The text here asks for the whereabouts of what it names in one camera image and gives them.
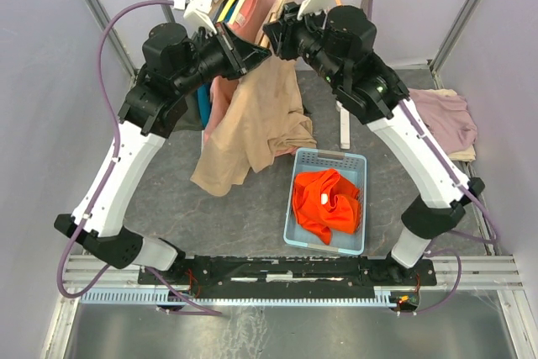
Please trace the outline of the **pale peach plastic hanger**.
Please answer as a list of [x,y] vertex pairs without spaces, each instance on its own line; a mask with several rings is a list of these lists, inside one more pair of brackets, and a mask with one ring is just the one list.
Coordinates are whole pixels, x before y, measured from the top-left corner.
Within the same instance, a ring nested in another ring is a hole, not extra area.
[[266,24],[273,23],[273,22],[275,22],[276,20],[279,19],[280,15],[282,14],[284,4],[286,2],[288,2],[288,1],[289,0],[276,0],[273,3],[268,15],[266,16],[264,22],[262,23],[260,32],[258,33],[258,35],[256,37],[256,44],[257,45],[259,45],[261,47],[264,47],[264,48],[269,48],[270,47],[270,40],[268,39],[267,35],[263,31],[263,28],[264,28],[264,26]]

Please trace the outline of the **beige t shirt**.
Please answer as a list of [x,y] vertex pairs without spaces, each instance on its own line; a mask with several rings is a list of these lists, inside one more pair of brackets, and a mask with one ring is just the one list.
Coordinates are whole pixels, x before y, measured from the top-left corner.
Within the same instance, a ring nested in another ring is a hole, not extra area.
[[271,55],[240,79],[215,77],[210,94],[212,109],[191,180],[211,195],[224,196],[277,156],[316,145],[294,61]]

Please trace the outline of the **orange t shirt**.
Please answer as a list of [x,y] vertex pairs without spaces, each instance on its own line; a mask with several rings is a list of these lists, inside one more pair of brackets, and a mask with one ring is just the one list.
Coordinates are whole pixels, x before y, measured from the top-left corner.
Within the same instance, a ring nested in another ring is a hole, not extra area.
[[296,222],[329,245],[333,233],[352,235],[360,226],[361,189],[336,169],[300,172],[294,179],[292,210]]

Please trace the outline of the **pink t shirt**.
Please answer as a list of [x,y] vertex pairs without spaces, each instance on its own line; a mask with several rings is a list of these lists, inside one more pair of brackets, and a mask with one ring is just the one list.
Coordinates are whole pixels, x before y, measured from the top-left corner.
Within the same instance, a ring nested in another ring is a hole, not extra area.
[[[233,24],[226,23],[237,36],[251,43],[255,43],[262,23],[275,1],[246,0],[235,22]],[[227,80],[222,77],[213,79],[210,88],[212,109],[203,134],[204,145],[208,143],[211,134],[224,119],[238,84],[238,79]]]

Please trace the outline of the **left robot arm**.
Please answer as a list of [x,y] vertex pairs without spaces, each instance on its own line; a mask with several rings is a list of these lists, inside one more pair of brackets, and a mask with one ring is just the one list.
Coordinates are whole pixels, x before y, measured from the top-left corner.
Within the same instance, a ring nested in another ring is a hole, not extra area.
[[168,283],[186,273],[185,254],[163,240],[127,229],[124,216],[142,175],[187,112],[187,96],[215,77],[238,79],[256,69],[271,51],[218,23],[193,37],[177,23],[155,26],[142,45],[142,77],[119,110],[119,141],[111,144],[87,196],[54,227],[99,260],[117,269],[153,267]]

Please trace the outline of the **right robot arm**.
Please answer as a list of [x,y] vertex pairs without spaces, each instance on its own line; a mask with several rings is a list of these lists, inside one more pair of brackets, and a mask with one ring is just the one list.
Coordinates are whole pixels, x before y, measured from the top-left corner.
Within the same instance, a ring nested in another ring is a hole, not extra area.
[[263,26],[275,55],[303,59],[336,100],[388,146],[419,190],[401,216],[403,230],[385,265],[389,280],[405,284],[431,241],[459,224],[485,184],[460,171],[441,149],[402,79],[375,53],[377,28],[362,9],[336,6],[306,16],[299,9],[288,3],[276,21]]

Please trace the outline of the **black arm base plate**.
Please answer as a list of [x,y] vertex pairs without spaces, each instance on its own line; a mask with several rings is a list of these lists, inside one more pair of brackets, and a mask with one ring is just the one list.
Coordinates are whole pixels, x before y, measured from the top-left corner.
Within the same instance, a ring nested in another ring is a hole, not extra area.
[[433,262],[421,259],[410,269],[390,258],[365,256],[243,257],[194,256],[164,272],[139,272],[138,283],[193,288],[206,299],[372,298],[375,287],[431,287]]

